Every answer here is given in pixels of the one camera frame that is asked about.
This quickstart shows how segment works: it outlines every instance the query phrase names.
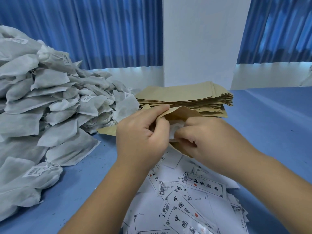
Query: table surface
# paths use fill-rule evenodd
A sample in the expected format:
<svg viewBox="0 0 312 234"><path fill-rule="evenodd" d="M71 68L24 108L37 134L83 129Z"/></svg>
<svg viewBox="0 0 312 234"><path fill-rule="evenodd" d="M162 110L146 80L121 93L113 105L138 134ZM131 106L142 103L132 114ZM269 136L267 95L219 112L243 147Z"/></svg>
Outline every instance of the table surface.
<svg viewBox="0 0 312 234"><path fill-rule="evenodd" d="M235 90L228 123L257 149L312 183L312 87ZM102 143L76 166L65 167L59 182L42 192L43 203L0 223L0 233L57 233L78 210L116 161L115 137L96 134ZM250 234L288 233L244 187L232 190L249 212Z"/></svg>

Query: forearm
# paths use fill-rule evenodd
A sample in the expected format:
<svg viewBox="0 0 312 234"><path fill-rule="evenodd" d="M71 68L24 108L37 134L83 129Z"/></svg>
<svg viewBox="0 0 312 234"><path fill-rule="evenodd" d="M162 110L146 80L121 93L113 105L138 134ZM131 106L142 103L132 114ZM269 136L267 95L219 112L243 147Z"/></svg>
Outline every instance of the forearm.
<svg viewBox="0 0 312 234"><path fill-rule="evenodd" d="M291 233L312 233L312 185L264 154L251 156L235 179Z"/></svg>
<svg viewBox="0 0 312 234"><path fill-rule="evenodd" d="M59 233L118 233L127 209L146 175L116 162Z"/></svg>

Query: barcode label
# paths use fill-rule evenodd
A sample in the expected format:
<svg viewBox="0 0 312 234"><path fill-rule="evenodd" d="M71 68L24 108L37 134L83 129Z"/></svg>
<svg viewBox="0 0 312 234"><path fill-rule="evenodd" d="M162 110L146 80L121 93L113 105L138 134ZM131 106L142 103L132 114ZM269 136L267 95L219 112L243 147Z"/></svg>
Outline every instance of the barcode label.
<svg viewBox="0 0 312 234"><path fill-rule="evenodd" d="M28 43L28 39L21 39L21 38L7 38L7 39L4 39L4 40L10 41L10 42L15 42L15 43L21 43L21 44Z"/></svg>
<svg viewBox="0 0 312 234"><path fill-rule="evenodd" d="M130 97L130 95L131 95L131 94L125 92L125 93L124 93L124 98Z"/></svg>
<svg viewBox="0 0 312 234"><path fill-rule="evenodd" d="M69 54L67 52L63 52L63 61L64 65L71 65L71 60L69 59Z"/></svg>
<svg viewBox="0 0 312 234"><path fill-rule="evenodd" d="M89 100L94 97L95 97L94 95L84 96L80 99L80 102L85 102L85 103L89 102Z"/></svg>
<svg viewBox="0 0 312 234"><path fill-rule="evenodd" d="M40 176L45 170L47 166L34 166L29 169L23 177L38 177Z"/></svg>

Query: curtain fold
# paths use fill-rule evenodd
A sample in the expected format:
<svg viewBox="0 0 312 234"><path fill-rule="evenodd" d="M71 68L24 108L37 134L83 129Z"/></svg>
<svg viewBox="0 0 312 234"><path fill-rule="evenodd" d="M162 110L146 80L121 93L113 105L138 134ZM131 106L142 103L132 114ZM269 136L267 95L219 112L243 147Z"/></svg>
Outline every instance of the curtain fold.
<svg viewBox="0 0 312 234"><path fill-rule="evenodd" d="M237 64L312 61L312 0L252 0Z"/></svg>
<svg viewBox="0 0 312 234"><path fill-rule="evenodd" d="M83 59L84 69L163 62L162 0L1 0L0 24Z"/></svg>

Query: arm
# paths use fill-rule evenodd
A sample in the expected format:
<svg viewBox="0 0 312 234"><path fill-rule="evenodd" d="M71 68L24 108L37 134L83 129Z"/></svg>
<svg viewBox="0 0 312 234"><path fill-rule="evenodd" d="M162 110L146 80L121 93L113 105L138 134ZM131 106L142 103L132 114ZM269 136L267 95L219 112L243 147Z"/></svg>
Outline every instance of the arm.
<svg viewBox="0 0 312 234"><path fill-rule="evenodd" d="M312 185L256 150L223 119L189 118L175 138L199 162L242 184L290 232L312 233Z"/></svg>
<svg viewBox="0 0 312 234"><path fill-rule="evenodd" d="M60 230L60 234L118 233L132 199L149 170L169 143L169 122L155 119L168 105L138 111L119 122L116 131L117 161L103 181Z"/></svg>

